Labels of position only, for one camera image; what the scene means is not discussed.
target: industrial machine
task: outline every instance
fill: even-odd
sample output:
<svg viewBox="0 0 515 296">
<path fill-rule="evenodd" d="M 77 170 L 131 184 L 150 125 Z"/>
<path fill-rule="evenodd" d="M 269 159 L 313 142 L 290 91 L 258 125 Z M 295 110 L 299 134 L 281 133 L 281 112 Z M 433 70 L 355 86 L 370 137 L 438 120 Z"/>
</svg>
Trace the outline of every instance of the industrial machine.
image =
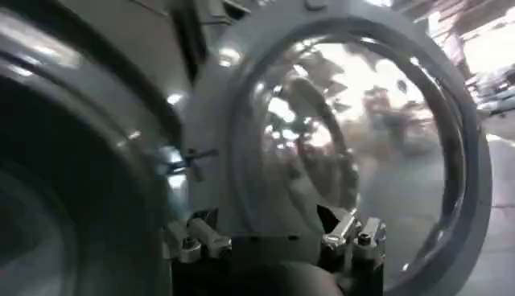
<svg viewBox="0 0 515 296">
<path fill-rule="evenodd" d="M 488 146 L 398 14 L 1 6 L 1 295 L 453 295 L 472 271 Z"/>
</svg>

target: curved metal surface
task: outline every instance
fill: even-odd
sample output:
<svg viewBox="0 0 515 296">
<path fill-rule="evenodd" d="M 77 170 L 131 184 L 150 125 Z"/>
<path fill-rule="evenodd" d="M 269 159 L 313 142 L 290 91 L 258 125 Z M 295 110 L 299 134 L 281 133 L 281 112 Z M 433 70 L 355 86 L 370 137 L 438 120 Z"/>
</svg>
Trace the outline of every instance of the curved metal surface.
<svg viewBox="0 0 515 296">
<path fill-rule="evenodd" d="M 32 145 L 23 149 L 27 159 L 34 158 L 31 165 L 40 165 L 40 178 L 66 178 L 63 170 L 71 170 L 68 183 L 83 190 L 70 195 L 73 188 L 68 188 L 68 194 L 61 196 L 79 237 L 75 291 L 81 295 L 167 293 L 159 229 L 169 215 L 167 199 L 175 200 L 166 176 L 157 169 L 166 157 L 163 147 L 176 139 L 167 136 L 141 98 L 80 50 L 8 10 L 0 11 L 0 24 L 2 87 L 20 89 L 5 92 L 8 96 L 2 103 L 21 111 L 19 117 L 4 116 L 2 120 L 19 122 L 23 116 L 35 116 L 33 105 L 39 105 L 42 113 L 38 121 L 34 118 L 37 126 L 31 126 L 27 118 L 20 126 L 4 129 L 2 140 L 9 143 L 26 138 Z M 17 100 L 27 102 L 10 102 L 15 93 Z M 38 134 L 48 133 L 47 128 L 54 124 L 53 120 L 40 120 L 45 112 L 70 126 L 60 125 L 56 130 L 63 132 L 60 135 Z M 64 151 L 61 156 L 50 155 L 49 139 L 54 139 L 55 152 Z M 38 141 L 41 147 L 33 143 Z M 34 153 L 38 149 L 45 158 Z M 65 155 L 81 156 L 67 165 L 61 158 Z M 92 170 L 99 171 L 88 175 Z M 66 183 L 60 186 L 67 188 Z M 93 196 L 85 199 L 88 192 Z M 127 260 L 132 267 L 127 268 Z"/>
</svg>

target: concrete floor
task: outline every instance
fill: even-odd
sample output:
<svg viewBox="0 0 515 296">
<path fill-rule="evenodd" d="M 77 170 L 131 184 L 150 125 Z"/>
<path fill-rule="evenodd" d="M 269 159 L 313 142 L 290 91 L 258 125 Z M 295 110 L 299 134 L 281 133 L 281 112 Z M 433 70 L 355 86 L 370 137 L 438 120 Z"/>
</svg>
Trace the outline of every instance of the concrete floor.
<svg viewBox="0 0 515 296">
<path fill-rule="evenodd" d="M 492 158 L 493 205 L 488 235 L 459 296 L 509 296 L 515 291 L 515 113 L 484 123 Z"/>
</svg>

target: round glass door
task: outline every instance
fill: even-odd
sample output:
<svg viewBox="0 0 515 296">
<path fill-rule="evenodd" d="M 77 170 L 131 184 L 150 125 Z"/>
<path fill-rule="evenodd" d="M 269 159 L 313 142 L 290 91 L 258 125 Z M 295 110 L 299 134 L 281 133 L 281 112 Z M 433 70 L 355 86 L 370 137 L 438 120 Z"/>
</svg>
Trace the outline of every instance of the round glass door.
<svg viewBox="0 0 515 296">
<path fill-rule="evenodd" d="M 321 237 L 319 205 L 378 217 L 385 294 L 445 294 L 484 240 L 488 148 L 459 74 L 396 16 L 278 2 L 228 29 L 183 116 L 187 148 L 218 152 L 189 198 L 230 236 Z"/>
<path fill-rule="evenodd" d="M 317 204 L 379 217 L 388 225 L 387 286 L 432 251 L 428 237 L 441 238 L 441 221 L 457 211 L 442 209 L 446 164 L 433 111 L 391 59 L 359 42 L 306 39 L 251 89 L 245 108 L 261 131 L 261 155 L 245 180 L 265 184 L 259 198 L 243 200 L 254 231 L 323 233 Z M 237 134 L 252 147 L 238 146 L 235 158 L 254 149 L 248 136 Z"/>
</svg>

